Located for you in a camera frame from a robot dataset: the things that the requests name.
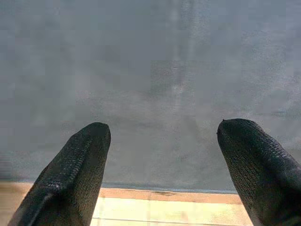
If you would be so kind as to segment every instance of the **gray wall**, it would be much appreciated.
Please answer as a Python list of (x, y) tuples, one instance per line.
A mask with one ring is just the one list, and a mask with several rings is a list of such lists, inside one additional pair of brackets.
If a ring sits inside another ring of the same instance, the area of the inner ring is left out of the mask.
[(34, 181), (87, 124), (111, 128), (104, 186), (234, 191), (225, 118), (301, 160), (299, 0), (3, 0), (1, 179)]

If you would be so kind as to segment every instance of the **wooden baseboard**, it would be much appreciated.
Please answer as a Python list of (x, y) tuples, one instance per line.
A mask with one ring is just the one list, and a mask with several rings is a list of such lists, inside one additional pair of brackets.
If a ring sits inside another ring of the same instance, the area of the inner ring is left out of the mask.
[[(32, 184), (0, 182), (0, 225), (8, 222)], [(236, 194), (101, 188), (92, 226), (252, 226)]]

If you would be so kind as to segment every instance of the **beige tile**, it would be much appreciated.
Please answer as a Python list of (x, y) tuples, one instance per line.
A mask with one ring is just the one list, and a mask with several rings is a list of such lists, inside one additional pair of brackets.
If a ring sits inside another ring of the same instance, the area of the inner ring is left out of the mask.
[(199, 224), (252, 226), (243, 205), (196, 203), (195, 222)]
[(0, 226), (7, 226), (14, 212), (0, 211)]
[(194, 223), (195, 203), (150, 201), (149, 221)]
[(119, 220), (103, 220), (93, 219), (91, 226), (221, 226), (221, 225), (195, 225), (195, 224), (179, 224), (164, 222), (139, 222), (139, 221), (119, 221)]
[(149, 201), (105, 198), (99, 207), (95, 208), (94, 218), (147, 221)]

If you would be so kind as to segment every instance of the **floor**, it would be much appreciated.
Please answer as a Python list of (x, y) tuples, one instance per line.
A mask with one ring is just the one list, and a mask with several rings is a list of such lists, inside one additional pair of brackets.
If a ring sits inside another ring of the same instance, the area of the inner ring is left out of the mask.
[[(31, 184), (0, 183), (0, 226)], [(102, 188), (91, 226), (252, 226), (235, 194), (198, 194)]]

